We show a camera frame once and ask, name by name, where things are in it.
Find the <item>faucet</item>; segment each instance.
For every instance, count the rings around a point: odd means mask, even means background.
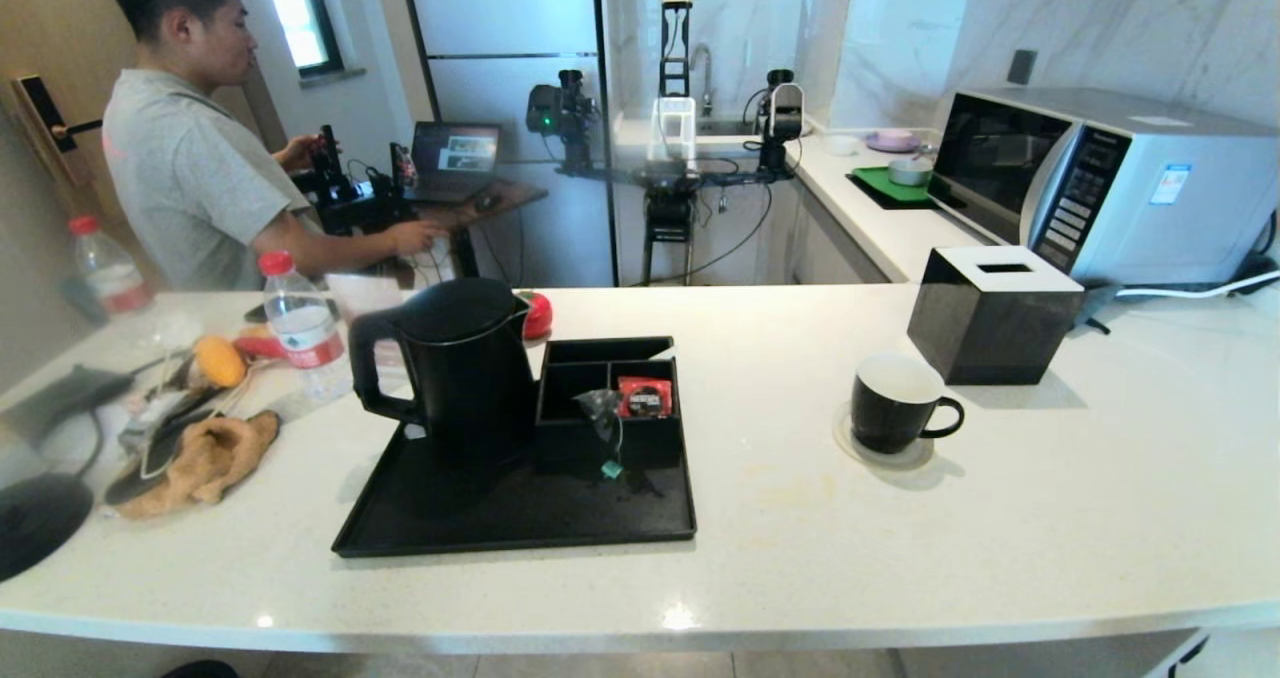
[[[690,60],[690,69],[698,69],[699,55],[707,55],[707,69],[703,72],[703,118],[712,116],[712,49],[707,43],[694,46],[694,58]]]

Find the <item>floor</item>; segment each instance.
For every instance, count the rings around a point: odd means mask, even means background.
[[[206,658],[232,664],[243,678],[899,678],[887,651],[484,658],[273,655],[0,631],[4,678],[155,678]],[[1215,635],[1199,658],[1178,673],[1178,678],[1276,675],[1280,675],[1280,628]],[[982,675],[1002,677],[1020,678],[995,666]]]
[[[993,670],[989,675],[1002,674]],[[1276,675],[1280,675],[1280,629],[1213,636],[1196,660],[1178,670],[1178,678]],[[900,678],[900,674],[887,651],[484,658],[276,654],[262,674],[262,678],[374,677]]]

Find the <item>tea bag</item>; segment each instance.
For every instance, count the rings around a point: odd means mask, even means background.
[[[621,391],[600,388],[595,391],[573,397],[582,408],[582,413],[591,421],[595,435],[600,436],[604,445],[611,446],[613,458],[600,464],[600,472],[611,481],[622,473],[622,418],[618,411],[622,408]]]

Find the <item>refrigerator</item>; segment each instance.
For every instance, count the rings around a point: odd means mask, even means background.
[[[558,137],[525,128],[529,91],[579,69],[604,105],[595,0],[412,0],[439,122],[502,125],[499,177],[549,191],[544,200],[472,228],[480,272],[518,287],[612,287],[611,191],[556,173]],[[591,127],[603,164],[608,116]]]

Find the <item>laptop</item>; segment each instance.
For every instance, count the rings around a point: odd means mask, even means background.
[[[426,123],[413,128],[416,200],[462,203],[493,183],[502,128],[486,123]]]

